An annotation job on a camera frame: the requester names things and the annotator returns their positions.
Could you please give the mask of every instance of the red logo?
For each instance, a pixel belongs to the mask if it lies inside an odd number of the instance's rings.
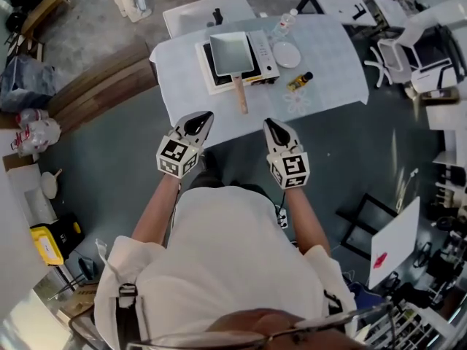
[[[380,268],[387,257],[387,253],[383,253],[380,257],[377,258],[376,262],[374,263],[373,268]]]

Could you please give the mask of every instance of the eyeglasses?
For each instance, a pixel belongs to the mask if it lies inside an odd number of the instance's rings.
[[[335,329],[354,320],[364,319],[370,315],[386,311],[391,322],[393,334],[393,346],[395,343],[395,328],[393,323],[393,305],[383,303],[379,306],[363,310],[340,313],[313,320],[304,320],[294,325],[294,328],[274,333],[270,336],[254,332],[200,332],[179,333],[164,335],[141,342],[129,342],[126,350],[138,349],[176,349],[176,350],[240,350],[252,348],[263,349],[269,342],[282,336],[290,336],[294,343],[300,343],[311,333]]]

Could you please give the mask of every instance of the plastic bag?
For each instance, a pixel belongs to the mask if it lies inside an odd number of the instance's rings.
[[[18,113],[26,108],[45,109],[55,95],[55,71],[52,66],[27,55],[14,57],[0,82],[0,109]]]
[[[27,108],[16,116],[16,123],[24,130],[28,123],[34,122],[35,120],[45,120],[48,117],[49,113],[47,110]]]
[[[30,122],[24,131],[16,134],[12,149],[17,148],[20,157],[42,153],[59,140],[60,134],[60,126],[52,118]]]

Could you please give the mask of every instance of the white tablecloth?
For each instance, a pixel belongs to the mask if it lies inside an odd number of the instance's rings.
[[[278,17],[229,23],[187,34],[156,46],[155,63],[164,103],[172,125],[191,112],[210,110],[215,115],[205,147],[260,130],[268,117],[287,121],[345,104],[368,101],[368,86],[360,59],[342,25],[327,15],[299,15],[285,38],[299,49],[302,60],[295,69],[279,68],[274,85],[245,87],[249,113],[240,112],[235,90],[208,94],[195,44],[221,32],[270,32]],[[298,75],[314,75],[305,87],[290,93],[286,84]]]

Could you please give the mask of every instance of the small bottle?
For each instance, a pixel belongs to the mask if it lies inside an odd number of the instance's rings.
[[[298,75],[292,82],[287,85],[287,88],[291,92],[295,92],[300,87],[303,87],[308,81],[313,79],[313,74],[308,71],[303,75]]]
[[[285,13],[282,15],[280,22],[276,25],[272,31],[275,36],[286,36],[292,25],[296,21],[296,15],[298,14],[297,9],[292,9],[290,13]]]

